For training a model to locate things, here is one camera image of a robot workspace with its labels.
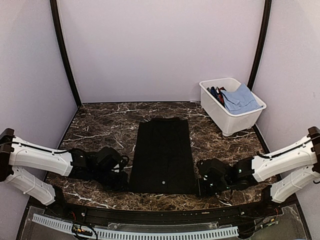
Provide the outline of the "black long sleeve shirt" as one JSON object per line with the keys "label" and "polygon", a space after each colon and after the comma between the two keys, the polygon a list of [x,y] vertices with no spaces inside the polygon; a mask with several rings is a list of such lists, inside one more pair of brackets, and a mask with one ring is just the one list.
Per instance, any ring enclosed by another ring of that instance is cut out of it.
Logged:
{"label": "black long sleeve shirt", "polygon": [[153,118],[138,126],[129,191],[193,195],[196,177],[186,119]]}

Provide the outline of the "white plastic bin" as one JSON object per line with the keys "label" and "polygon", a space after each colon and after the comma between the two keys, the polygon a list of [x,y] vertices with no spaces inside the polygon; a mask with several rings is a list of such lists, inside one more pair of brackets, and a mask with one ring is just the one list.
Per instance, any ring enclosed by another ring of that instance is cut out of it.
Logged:
{"label": "white plastic bin", "polygon": [[200,104],[226,137],[250,129],[267,108],[243,83],[234,78],[199,83]]}

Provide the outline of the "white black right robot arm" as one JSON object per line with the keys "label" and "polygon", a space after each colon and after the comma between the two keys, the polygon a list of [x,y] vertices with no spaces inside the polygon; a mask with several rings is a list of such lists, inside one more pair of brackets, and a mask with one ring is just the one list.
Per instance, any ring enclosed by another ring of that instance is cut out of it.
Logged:
{"label": "white black right robot arm", "polygon": [[215,196],[224,191],[242,191],[265,180],[290,171],[281,181],[265,187],[262,201],[255,205],[255,213],[266,217],[288,197],[310,183],[320,179],[320,130],[313,126],[299,141],[280,150],[239,160],[234,165],[217,158],[201,160],[196,164],[200,178],[196,194],[201,197]]}

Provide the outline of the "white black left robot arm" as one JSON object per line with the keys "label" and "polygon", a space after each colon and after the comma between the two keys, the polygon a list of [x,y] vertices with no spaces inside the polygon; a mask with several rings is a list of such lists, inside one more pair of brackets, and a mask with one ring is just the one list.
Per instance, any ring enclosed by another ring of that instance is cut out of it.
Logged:
{"label": "white black left robot arm", "polygon": [[58,150],[27,142],[11,128],[0,134],[0,180],[38,200],[60,218],[71,213],[58,186],[45,183],[27,167],[59,174],[71,179],[96,181],[106,191],[126,191],[128,174],[124,167],[129,157],[111,147],[87,152],[79,148]]}

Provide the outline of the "light blue polo shirt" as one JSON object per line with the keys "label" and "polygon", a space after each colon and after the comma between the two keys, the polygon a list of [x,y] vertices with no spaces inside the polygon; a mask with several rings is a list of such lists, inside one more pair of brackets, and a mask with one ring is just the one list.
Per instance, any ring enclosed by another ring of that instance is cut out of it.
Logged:
{"label": "light blue polo shirt", "polygon": [[233,115],[240,115],[254,110],[261,109],[250,89],[241,84],[236,91],[221,91],[224,99],[224,107]]}

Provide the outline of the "red navy plaid shirt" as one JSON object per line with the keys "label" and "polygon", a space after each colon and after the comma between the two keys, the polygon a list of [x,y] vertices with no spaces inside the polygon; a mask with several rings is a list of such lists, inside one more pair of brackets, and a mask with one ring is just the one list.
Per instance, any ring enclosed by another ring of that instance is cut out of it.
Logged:
{"label": "red navy plaid shirt", "polygon": [[222,90],[225,90],[224,87],[208,87],[207,91],[222,105],[225,106],[224,96],[222,94]]}

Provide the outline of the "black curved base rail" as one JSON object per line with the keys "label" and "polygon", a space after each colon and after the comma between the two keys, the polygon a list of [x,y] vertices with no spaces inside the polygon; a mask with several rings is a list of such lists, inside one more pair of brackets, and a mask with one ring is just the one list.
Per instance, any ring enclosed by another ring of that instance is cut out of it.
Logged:
{"label": "black curved base rail", "polygon": [[106,209],[66,203],[53,211],[60,216],[71,218],[80,223],[106,226],[109,223],[121,224],[198,224],[218,222],[220,224],[246,223],[266,218],[274,214],[272,207],[259,202],[184,211],[134,211]]}

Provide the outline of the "black left frame post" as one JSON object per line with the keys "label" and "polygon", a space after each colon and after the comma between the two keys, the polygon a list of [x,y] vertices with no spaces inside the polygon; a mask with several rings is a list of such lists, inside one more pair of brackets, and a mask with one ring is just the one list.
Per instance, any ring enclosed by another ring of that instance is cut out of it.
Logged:
{"label": "black left frame post", "polygon": [[51,15],[52,15],[52,20],[53,20],[55,35],[56,35],[63,67],[65,70],[65,74],[66,74],[66,77],[68,80],[68,84],[69,84],[73,99],[75,101],[77,108],[79,108],[82,105],[82,102],[81,102],[80,95],[79,95],[79,92],[76,87],[76,82],[75,82],[75,79],[73,76],[72,68],[71,68],[68,53],[67,53],[67,48],[65,45],[65,40],[64,40],[64,35],[63,35],[63,30],[62,30],[62,25],[61,25],[61,20],[60,20],[60,14],[59,14],[59,9],[58,9],[58,1],[57,0],[50,0],[49,3],[50,3],[50,9],[51,9]]}

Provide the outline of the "black frame post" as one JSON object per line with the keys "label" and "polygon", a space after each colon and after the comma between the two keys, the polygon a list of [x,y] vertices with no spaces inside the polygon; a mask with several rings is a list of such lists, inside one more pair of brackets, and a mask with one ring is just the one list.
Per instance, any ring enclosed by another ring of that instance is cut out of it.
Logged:
{"label": "black frame post", "polygon": [[254,60],[253,60],[250,76],[249,76],[248,83],[247,83],[247,87],[251,91],[254,88],[254,84],[256,81],[260,62],[261,62],[262,55],[263,55],[263,50],[264,50],[264,45],[265,45],[265,41],[266,41],[266,37],[267,37],[269,20],[270,20],[270,15],[271,15],[271,8],[272,8],[272,0],[265,0],[257,47],[256,47],[255,55],[254,55]]}
{"label": "black frame post", "polygon": [[65,70],[65,74],[66,74],[66,77],[68,80],[68,84],[69,84],[73,99],[75,101],[77,108],[79,108],[82,105],[82,102],[81,102],[80,95],[79,95],[79,92],[76,87],[76,82],[75,82],[75,79],[73,76],[72,68],[71,68],[68,53],[67,53],[67,48],[65,45],[65,40],[64,40],[64,35],[63,35],[63,30],[62,30],[62,25],[61,25],[61,20],[60,20],[60,14],[59,14],[59,9],[58,9],[58,1],[57,0],[50,0],[49,3],[50,3],[50,9],[51,9],[51,15],[52,15],[52,20],[53,20],[55,35],[56,35],[63,67]]}

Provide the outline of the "black right frame post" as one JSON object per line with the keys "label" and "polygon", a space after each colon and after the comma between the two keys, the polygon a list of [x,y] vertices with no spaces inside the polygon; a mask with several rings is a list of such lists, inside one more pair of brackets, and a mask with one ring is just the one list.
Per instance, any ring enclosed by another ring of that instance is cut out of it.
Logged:
{"label": "black right frame post", "polygon": [[263,55],[263,50],[264,50],[264,45],[265,45],[265,41],[266,41],[266,37],[267,37],[269,20],[270,20],[270,15],[271,15],[271,8],[272,8],[272,0],[265,0],[257,47],[256,47],[255,55],[254,55],[254,60],[253,60],[250,76],[249,76],[248,83],[247,83],[247,87],[251,91],[254,88],[254,84],[256,81],[260,62],[261,62],[262,55]]}

